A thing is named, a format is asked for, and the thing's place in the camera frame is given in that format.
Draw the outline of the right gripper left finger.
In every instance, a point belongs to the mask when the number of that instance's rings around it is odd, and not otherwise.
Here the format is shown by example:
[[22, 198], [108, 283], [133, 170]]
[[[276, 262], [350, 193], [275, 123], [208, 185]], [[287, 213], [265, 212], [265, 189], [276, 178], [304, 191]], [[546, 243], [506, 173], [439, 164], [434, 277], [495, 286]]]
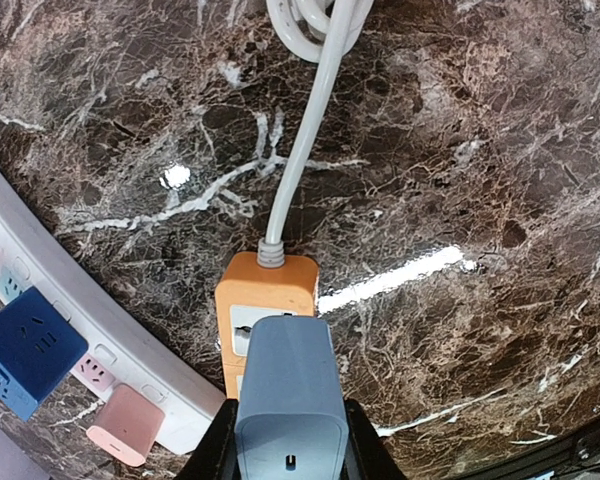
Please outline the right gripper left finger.
[[233, 480], [240, 478], [234, 426], [239, 402], [227, 399], [198, 447], [175, 480]]

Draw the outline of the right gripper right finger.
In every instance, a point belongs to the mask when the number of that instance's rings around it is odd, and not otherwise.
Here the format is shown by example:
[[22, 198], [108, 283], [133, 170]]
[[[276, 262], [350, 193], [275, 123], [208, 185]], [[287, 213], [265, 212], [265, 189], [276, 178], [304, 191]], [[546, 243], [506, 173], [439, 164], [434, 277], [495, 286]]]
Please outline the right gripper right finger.
[[406, 480], [385, 448], [362, 406], [344, 401], [349, 426], [342, 478], [349, 480]]

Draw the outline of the light blue plug adapter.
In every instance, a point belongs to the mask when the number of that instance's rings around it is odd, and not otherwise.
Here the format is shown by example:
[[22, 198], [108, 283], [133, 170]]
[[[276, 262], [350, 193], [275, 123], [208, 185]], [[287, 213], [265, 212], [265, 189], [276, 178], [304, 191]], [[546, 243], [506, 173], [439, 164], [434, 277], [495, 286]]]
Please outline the light blue plug adapter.
[[337, 479], [349, 438], [327, 323], [269, 316], [251, 332], [234, 426], [244, 479]]

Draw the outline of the pink plug adapter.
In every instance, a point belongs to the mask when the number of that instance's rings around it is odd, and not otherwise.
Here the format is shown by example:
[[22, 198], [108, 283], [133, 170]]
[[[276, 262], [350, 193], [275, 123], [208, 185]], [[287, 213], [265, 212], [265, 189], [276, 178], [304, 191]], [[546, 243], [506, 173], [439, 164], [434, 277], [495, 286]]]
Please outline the pink plug adapter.
[[118, 385], [87, 429], [102, 450], [131, 467], [146, 462], [165, 414], [126, 384]]

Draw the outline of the white multicolour power strip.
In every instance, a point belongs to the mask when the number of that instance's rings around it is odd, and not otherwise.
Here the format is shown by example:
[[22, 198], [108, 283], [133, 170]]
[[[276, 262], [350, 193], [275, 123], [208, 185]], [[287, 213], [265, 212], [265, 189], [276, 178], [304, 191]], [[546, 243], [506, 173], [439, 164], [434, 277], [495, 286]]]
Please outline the white multicolour power strip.
[[119, 306], [46, 230], [0, 173], [0, 300], [34, 286], [88, 342], [105, 370], [101, 400], [119, 384], [164, 414], [156, 441], [176, 455], [196, 449], [225, 396]]

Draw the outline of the orange power strip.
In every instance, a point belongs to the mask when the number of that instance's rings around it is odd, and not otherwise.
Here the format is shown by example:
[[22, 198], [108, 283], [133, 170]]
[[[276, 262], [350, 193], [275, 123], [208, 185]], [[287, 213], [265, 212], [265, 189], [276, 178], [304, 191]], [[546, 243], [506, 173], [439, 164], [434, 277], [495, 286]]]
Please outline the orange power strip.
[[279, 268], [264, 268], [254, 252], [231, 259], [215, 289], [226, 396], [237, 399], [251, 330], [268, 316], [316, 313], [319, 266], [306, 256], [287, 255]]

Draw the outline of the blue cube socket adapter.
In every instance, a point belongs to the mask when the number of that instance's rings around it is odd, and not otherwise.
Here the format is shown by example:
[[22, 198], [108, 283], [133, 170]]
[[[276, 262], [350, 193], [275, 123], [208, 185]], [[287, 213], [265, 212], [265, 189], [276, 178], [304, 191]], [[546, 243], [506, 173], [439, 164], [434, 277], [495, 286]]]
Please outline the blue cube socket adapter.
[[88, 350], [31, 287], [0, 310], [0, 400], [26, 422]]

